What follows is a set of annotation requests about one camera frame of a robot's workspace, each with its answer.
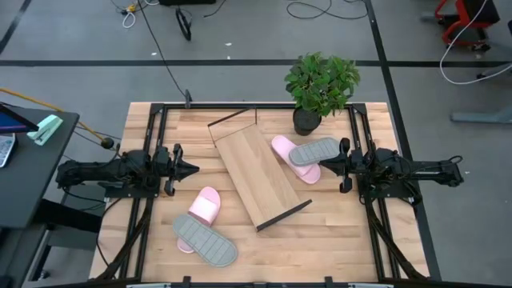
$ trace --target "yellow cable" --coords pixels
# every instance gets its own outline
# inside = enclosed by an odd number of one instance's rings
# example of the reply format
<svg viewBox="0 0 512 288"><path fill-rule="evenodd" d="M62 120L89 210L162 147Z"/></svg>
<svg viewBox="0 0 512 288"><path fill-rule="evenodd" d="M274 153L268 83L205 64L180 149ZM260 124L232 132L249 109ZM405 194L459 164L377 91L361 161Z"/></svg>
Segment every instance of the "yellow cable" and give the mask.
<svg viewBox="0 0 512 288"><path fill-rule="evenodd" d="M39 104L39 105L42 105L42 106L46 106L46 107L48 107L50 109L53 109L53 110L56 110L58 112L65 112L64 110L62 110L62 109L60 109L60 108L58 108L56 106L53 106L53 105L51 105L49 103L46 103L46 102L43 102L43 101L39 101L39 100L34 99L32 97L28 97L28 96L25 96L23 94L16 93L14 91L11 91L11 90L8 90L8 89L5 89L5 88L1 88L0 87L0 91L4 92L4 93L7 93L7 94L11 94L11 95L16 96L16 97L20 97L22 99L25 99L27 101L30 101L30 102L33 102L33 103L36 103L36 104ZM82 125L82 127L85 130L89 131L92 135L96 136L100 141L103 141L103 137L100 136L98 133L94 132L94 130L89 128L86 124L84 124L83 122L80 122L80 121L78 123L80 123L80 125Z"/></svg>

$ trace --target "stapler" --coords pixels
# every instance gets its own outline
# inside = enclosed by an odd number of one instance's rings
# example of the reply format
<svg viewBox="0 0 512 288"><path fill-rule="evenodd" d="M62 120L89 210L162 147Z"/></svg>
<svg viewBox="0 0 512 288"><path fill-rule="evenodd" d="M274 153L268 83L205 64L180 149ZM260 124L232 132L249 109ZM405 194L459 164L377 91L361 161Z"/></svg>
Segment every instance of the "stapler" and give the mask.
<svg viewBox="0 0 512 288"><path fill-rule="evenodd" d="M29 132L26 135L34 140L36 144L43 146L61 124L62 119L55 115L50 115L38 124L39 130L37 132Z"/></svg>

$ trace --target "slipper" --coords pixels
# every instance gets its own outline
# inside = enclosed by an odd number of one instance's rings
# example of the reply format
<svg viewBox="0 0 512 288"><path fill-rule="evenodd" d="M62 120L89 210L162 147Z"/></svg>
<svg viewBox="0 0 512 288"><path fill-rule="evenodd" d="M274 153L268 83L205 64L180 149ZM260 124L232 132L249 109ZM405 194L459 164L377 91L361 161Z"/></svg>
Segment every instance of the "slipper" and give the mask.
<svg viewBox="0 0 512 288"><path fill-rule="evenodd" d="M272 148L288 164L292 171L304 182L314 184L320 179L320 166L318 164L308 166L296 166L290 161L290 151L297 147L288 138L278 135L272 139Z"/></svg>
<svg viewBox="0 0 512 288"><path fill-rule="evenodd" d="M190 206L188 214L199 220L200 223L205 226L211 226L220 209L221 198L218 192L214 188L207 186L202 188L201 192L199 192L194 203ZM180 238L178 239L178 249L185 253L194 252L194 249Z"/></svg>
<svg viewBox="0 0 512 288"><path fill-rule="evenodd" d="M338 155L339 141L327 137L292 149L290 161L296 166L308 166Z"/></svg>
<svg viewBox="0 0 512 288"><path fill-rule="evenodd" d="M212 266L228 266L238 256L237 249L230 240L188 214L179 215L174 220L173 230Z"/></svg>

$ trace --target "black plant pot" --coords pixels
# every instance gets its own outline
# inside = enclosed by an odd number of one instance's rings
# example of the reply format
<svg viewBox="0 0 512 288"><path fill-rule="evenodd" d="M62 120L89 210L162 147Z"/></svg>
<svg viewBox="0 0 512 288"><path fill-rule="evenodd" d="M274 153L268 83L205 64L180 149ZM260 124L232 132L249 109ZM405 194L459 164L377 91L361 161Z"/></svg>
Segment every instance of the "black plant pot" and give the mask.
<svg viewBox="0 0 512 288"><path fill-rule="evenodd" d="M322 121L322 117L315 112L306 111L303 108L294 110L294 128L295 132L301 136L307 136L317 129Z"/></svg>

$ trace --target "potted plant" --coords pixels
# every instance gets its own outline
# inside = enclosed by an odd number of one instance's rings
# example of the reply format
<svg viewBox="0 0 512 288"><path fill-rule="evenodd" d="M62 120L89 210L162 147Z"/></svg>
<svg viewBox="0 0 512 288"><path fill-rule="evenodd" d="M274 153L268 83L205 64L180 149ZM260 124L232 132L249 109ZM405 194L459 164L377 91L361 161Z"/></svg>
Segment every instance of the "potted plant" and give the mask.
<svg viewBox="0 0 512 288"><path fill-rule="evenodd" d="M286 91L295 100L294 128L297 134L311 134L322 116L342 110L361 80L355 62L320 52L300 56L285 77Z"/></svg>

